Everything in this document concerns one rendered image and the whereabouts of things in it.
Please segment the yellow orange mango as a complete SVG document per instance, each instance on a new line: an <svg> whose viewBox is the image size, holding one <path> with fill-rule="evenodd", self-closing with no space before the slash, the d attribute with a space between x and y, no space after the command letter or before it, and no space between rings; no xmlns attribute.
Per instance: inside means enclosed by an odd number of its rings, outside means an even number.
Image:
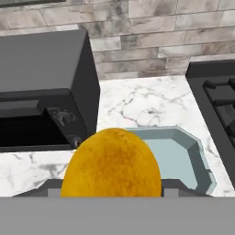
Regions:
<svg viewBox="0 0 235 235"><path fill-rule="evenodd" d="M61 196L160 196L162 179L148 145L124 129L104 129L71 158Z"/></svg>

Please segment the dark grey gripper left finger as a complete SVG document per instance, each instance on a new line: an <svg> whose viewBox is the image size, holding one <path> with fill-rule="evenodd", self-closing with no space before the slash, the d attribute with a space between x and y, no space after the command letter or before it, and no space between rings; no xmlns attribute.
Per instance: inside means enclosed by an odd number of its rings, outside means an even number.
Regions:
<svg viewBox="0 0 235 235"><path fill-rule="evenodd" d="M19 194L23 197L60 197L62 179L49 179L39 188Z"/></svg>

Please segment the black hob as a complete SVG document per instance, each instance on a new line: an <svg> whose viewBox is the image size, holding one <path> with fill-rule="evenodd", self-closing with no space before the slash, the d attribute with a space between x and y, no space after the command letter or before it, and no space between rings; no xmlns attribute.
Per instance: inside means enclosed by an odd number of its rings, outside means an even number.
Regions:
<svg viewBox="0 0 235 235"><path fill-rule="evenodd" d="M235 60L189 62L185 77L235 188Z"/></svg>

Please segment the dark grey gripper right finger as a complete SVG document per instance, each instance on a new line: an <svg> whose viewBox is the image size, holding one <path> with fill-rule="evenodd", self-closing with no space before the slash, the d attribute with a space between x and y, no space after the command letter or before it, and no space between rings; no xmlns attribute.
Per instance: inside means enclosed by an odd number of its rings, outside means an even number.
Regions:
<svg viewBox="0 0 235 235"><path fill-rule="evenodd" d="M207 194L200 193L194 189L188 188L178 179L162 180L162 197L188 197L188 196L207 197Z"/></svg>

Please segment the dark cupboard underside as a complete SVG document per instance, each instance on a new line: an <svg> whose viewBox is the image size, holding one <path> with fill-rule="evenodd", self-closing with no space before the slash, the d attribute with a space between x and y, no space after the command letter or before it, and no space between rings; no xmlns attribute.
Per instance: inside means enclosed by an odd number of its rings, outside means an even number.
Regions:
<svg viewBox="0 0 235 235"><path fill-rule="evenodd" d="M0 8L66 2L66 0L0 0Z"/></svg>

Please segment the black toaster oven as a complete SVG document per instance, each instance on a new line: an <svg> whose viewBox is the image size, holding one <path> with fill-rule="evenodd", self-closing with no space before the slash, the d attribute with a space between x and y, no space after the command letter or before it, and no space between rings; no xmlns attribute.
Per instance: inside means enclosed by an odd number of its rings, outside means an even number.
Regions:
<svg viewBox="0 0 235 235"><path fill-rule="evenodd" d="M77 149L99 98L86 30L0 37L0 152Z"/></svg>

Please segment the pale blue tupperware container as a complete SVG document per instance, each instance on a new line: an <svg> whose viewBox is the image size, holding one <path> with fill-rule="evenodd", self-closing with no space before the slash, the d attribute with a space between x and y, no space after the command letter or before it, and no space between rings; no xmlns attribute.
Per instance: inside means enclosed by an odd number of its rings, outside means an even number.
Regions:
<svg viewBox="0 0 235 235"><path fill-rule="evenodd" d="M180 180L189 189L210 195L216 180L209 168L201 141L179 128L129 128L151 149L163 180Z"/></svg>

